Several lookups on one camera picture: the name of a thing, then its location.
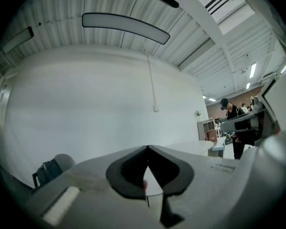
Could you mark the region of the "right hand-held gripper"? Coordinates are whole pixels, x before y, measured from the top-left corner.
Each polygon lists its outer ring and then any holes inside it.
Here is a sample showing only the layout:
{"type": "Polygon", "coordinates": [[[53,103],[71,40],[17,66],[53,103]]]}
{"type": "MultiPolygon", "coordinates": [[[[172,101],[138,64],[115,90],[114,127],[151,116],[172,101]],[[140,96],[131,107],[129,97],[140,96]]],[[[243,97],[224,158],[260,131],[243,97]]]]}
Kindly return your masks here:
{"type": "Polygon", "coordinates": [[[256,117],[238,117],[221,124],[222,131],[256,130],[256,140],[286,134],[286,74],[272,77],[255,98],[256,117]]]}

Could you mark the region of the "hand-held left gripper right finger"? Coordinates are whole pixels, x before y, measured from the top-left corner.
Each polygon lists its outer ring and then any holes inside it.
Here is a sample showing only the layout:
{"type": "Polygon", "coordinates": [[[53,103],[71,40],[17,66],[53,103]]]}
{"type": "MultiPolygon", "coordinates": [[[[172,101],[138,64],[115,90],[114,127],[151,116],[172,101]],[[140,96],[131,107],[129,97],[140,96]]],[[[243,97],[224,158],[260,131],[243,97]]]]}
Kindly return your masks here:
{"type": "Polygon", "coordinates": [[[149,229],[241,229],[236,207],[241,189],[232,183],[239,162],[148,146],[149,165],[163,189],[160,222],[149,229]]]}

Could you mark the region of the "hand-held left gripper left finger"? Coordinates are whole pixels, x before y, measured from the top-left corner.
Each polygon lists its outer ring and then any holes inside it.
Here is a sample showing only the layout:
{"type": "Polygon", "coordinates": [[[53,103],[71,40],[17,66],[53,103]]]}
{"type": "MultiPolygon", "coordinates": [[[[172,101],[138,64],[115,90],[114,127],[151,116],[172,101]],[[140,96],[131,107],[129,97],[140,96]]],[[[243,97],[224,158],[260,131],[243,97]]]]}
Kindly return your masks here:
{"type": "Polygon", "coordinates": [[[135,150],[130,148],[78,163],[37,191],[27,203],[27,211],[45,228],[53,228],[43,217],[67,188],[75,187],[80,192],[69,208],[60,209],[63,216],[57,229],[148,228],[145,201],[120,196],[106,178],[106,170],[113,161],[135,150]]]}

